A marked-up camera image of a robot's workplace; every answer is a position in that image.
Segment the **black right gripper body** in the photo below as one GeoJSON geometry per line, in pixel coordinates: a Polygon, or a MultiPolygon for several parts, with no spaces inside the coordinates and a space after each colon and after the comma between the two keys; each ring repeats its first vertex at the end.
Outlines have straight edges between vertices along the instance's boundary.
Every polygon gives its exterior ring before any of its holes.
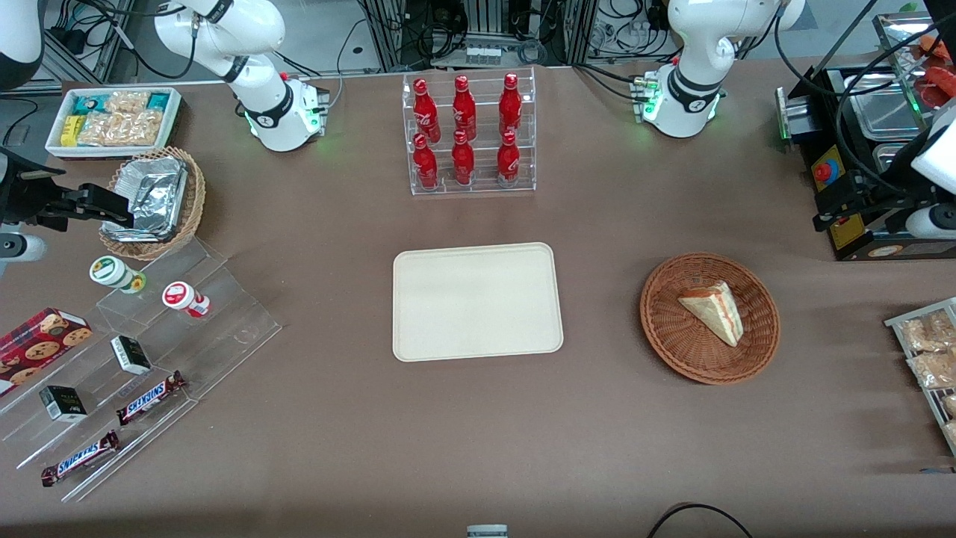
{"type": "Polygon", "coordinates": [[[1,149],[4,163],[2,179],[1,214],[3,224],[34,225],[34,215],[45,204],[60,201],[63,188],[54,177],[66,173],[35,163],[7,149],[1,149]]]}

